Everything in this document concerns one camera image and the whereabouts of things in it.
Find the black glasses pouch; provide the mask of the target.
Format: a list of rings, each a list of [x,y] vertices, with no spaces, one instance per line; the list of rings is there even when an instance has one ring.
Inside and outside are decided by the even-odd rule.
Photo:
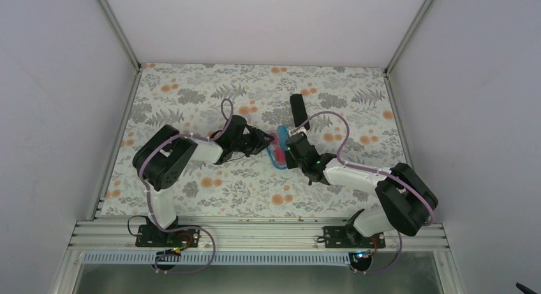
[[[293,123],[295,127],[299,127],[308,119],[306,106],[302,94],[293,94],[290,96],[290,106],[292,110]]]

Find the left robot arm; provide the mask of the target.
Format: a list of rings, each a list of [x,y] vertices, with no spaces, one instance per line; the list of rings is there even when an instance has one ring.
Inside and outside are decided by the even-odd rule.
[[[275,137],[249,125],[239,115],[231,116],[223,129],[210,137],[181,133],[171,125],[164,125],[134,155],[132,165],[145,186],[149,220],[155,226],[153,239],[161,246],[169,246],[177,239],[177,213],[172,187],[191,161],[222,165],[232,160],[235,153],[250,157],[264,151]]]

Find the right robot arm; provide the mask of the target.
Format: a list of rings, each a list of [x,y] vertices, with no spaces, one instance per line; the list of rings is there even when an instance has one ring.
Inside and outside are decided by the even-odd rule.
[[[310,184],[350,187],[379,199],[379,207],[361,209],[347,222],[345,237],[352,247],[392,230],[413,237],[433,221],[438,199],[411,166],[373,168],[341,161],[335,154],[319,154],[304,133],[289,137],[285,147],[288,167],[298,168]]]

